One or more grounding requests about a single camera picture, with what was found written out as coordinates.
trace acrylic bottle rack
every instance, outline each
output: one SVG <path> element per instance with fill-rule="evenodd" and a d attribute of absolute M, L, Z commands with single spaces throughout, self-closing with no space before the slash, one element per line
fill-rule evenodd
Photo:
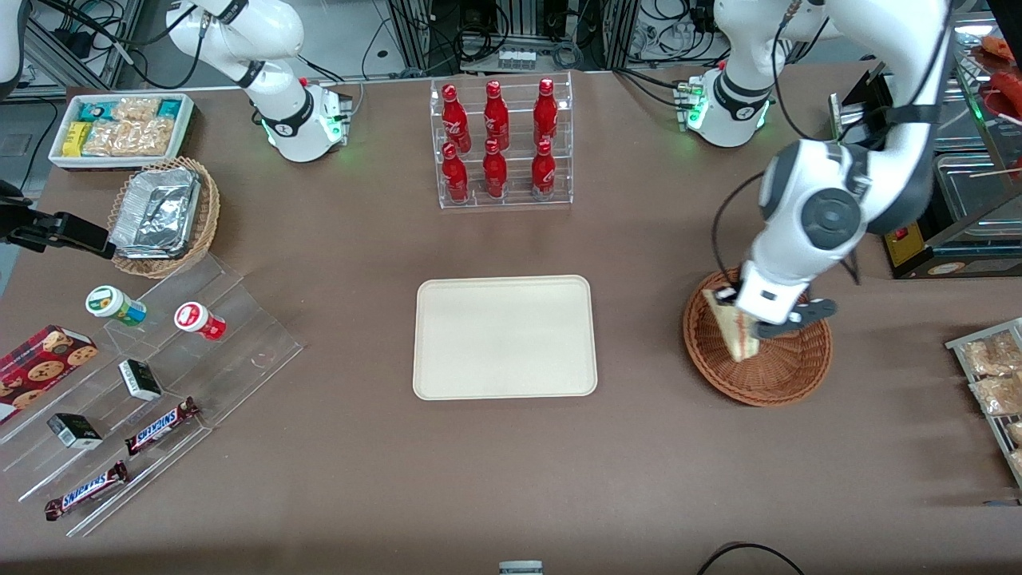
<path fill-rule="evenodd" d="M 486 129 L 482 111 L 486 105 L 486 82 L 497 79 L 508 105 L 511 128 L 511 143 L 503 151 L 508 165 L 508 189 L 501 199 L 493 198 L 485 190 L 482 159 L 485 157 L 484 143 Z M 554 172 L 554 191 L 550 199 L 539 201 L 532 197 L 532 158 L 536 157 L 536 141 L 532 135 L 532 108 L 539 96 L 540 80 L 554 81 L 554 99 L 557 100 L 557 135 L 554 138 L 551 155 L 557 162 Z M 444 99 L 440 88 L 453 84 L 458 89 L 458 99 L 468 114 L 468 132 L 472 147 L 461 154 L 468 170 L 468 201 L 455 203 L 447 192 L 447 184 L 440 169 L 444 156 L 440 146 L 447 141 L 444 132 Z M 436 189 L 440 207 L 472 209 L 478 207 L 544 207 L 571 203 L 574 198 L 572 174 L 573 130 L 571 112 L 574 101 L 571 94 L 571 77 L 568 74 L 508 75 L 499 77 L 464 77 L 444 81 L 432 81 L 430 85 L 429 115 L 433 135 L 433 158 L 436 164 Z"/>
<path fill-rule="evenodd" d="M 144 323 L 135 328 L 107 323 L 93 336 L 99 354 L 92 362 L 0 428 L 0 477 L 19 501 L 38 511 L 40 522 L 45 521 L 47 501 L 125 461 L 130 482 L 110 487 L 52 524 L 68 537 L 92 532 L 301 351 L 248 295 L 241 276 L 212 254 L 137 299 L 148 308 Z M 211 342 L 178 330 L 173 315 L 187 301 L 197 301 L 223 318 L 227 333 Z M 118 369 L 128 358 L 149 365 L 162 389 L 158 399 L 143 401 L 128 394 Z M 201 413 L 129 459 L 124 440 L 189 396 Z M 64 447 L 46 425 L 59 413 L 85 416 L 103 442 L 90 451 Z"/>

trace red bottle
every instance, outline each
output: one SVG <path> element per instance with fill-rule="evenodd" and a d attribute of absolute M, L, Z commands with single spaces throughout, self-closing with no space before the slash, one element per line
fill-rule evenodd
<path fill-rule="evenodd" d="M 468 153 L 472 149 L 472 138 L 468 135 L 468 114 L 465 106 L 458 101 L 458 90 L 451 84 L 440 89 L 444 95 L 444 131 L 448 140 L 458 146 L 459 153 Z"/>
<path fill-rule="evenodd" d="M 532 122 L 536 124 L 533 139 L 540 145 L 543 138 L 554 141 L 557 136 L 557 101 L 554 100 L 554 81 L 549 78 L 540 80 L 540 97 L 532 108 Z"/>
<path fill-rule="evenodd" d="M 508 121 L 508 104 L 501 97 L 501 83 L 486 82 L 486 108 L 482 111 L 486 123 L 486 138 L 494 138 L 501 149 L 511 145 L 511 125 Z"/>
<path fill-rule="evenodd" d="M 465 163 L 458 157 L 458 148 L 451 142 L 444 142 L 444 179 L 447 181 L 448 194 L 451 201 L 464 203 L 468 201 L 468 172 Z"/>
<path fill-rule="evenodd" d="M 508 186 L 508 162 L 501 154 L 501 145 L 496 138 L 486 140 L 482 171 L 486 174 L 486 193 L 494 199 L 504 197 Z"/>
<path fill-rule="evenodd" d="M 550 140 L 544 138 L 536 146 L 537 154 L 532 158 L 532 197 L 546 201 L 554 194 L 554 170 L 557 162 L 550 155 Z"/>

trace round wicker basket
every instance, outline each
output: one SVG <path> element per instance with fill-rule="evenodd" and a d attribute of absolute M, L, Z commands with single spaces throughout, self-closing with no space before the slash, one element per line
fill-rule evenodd
<path fill-rule="evenodd" d="M 217 190 L 217 182 L 213 181 L 210 172 L 201 163 L 189 157 L 175 157 L 159 161 L 146 165 L 141 171 L 170 170 L 172 167 L 188 167 L 198 173 L 202 178 L 202 188 L 199 190 L 198 205 L 195 207 L 195 222 L 192 224 L 188 252 L 177 259 L 129 259 L 114 255 L 113 265 L 121 271 L 133 275 L 143 275 L 151 279 L 162 279 L 178 268 L 201 259 L 202 255 L 210 249 L 210 244 L 213 243 L 213 236 L 217 233 L 217 218 L 220 217 L 220 192 Z M 124 201 L 125 192 L 128 189 L 128 181 L 121 186 L 121 193 L 113 200 L 113 208 L 106 219 L 106 229 L 113 229 L 118 213 L 121 211 L 121 202 Z"/>
<path fill-rule="evenodd" d="M 737 269 L 729 274 L 736 278 Z M 762 340 L 757 355 L 736 364 L 702 295 L 724 284 L 719 272 L 704 279 L 682 317 L 682 339 L 699 373 L 728 397 L 749 405 L 776 408 L 805 399 L 830 370 L 833 342 L 827 322 Z"/>

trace table surface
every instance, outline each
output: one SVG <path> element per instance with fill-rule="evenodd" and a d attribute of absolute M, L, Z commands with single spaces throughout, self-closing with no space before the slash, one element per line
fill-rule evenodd
<path fill-rule="evenodd" d="M 786 70 L 799 125 L 824 134 L 827 94 L 862 69 Z M 736 404 L 700 378 L 679 319 L 713 269 L 713 210 L 792 132 L 777 110 L 749 144 L 714 148 L 613 75 L 572 78 L 575 203 L 514 212 L 436 205 L 428 81 L 370 85 L 351 144 L 308 164 L 267 145 L 241 91 L 192 93 L 188 151 L 222 193 L 214 251 L 308 347 L 89 537 L 0 484 L 3 573 L 467 575 L 541 559 L 551 575 L 678 574 L 736 540 L 810 574 L 1017 570 L 1022 509 L 981 506 L 1012 496 L 1011 476 L 942 344 L 1019 316 L 1019 280 L 895 282 L 870 238 L 863 285 L 840 268 L 816 283 L 841 306 L 824 385 L 789 408 Z M 105 221 L 124 179 L 55 169 L 42 208 Z M 760 227 L 746 192 L 725 256 Z M 415 396 L 423 281 L 564 273 L 592 284 L 592 395 Z M 24 251 L 0 349 L 47 324 L 99 329 L 81 302 L 105 282 L 150 284 L 71 249 Z"/>

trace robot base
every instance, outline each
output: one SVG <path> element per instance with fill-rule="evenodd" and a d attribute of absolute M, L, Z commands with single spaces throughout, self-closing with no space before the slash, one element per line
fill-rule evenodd
<path fill-rule="evenodd" d="M 291 161 L 312 161 L 335 146 L 347 143 L 352 124 L 352 101 L 341 100 L 336 92 L 321 86 L 306 87 L 313 96 L 313 112 L 293 136 L 274 134 L 266 123 L 270 143 Z"/>

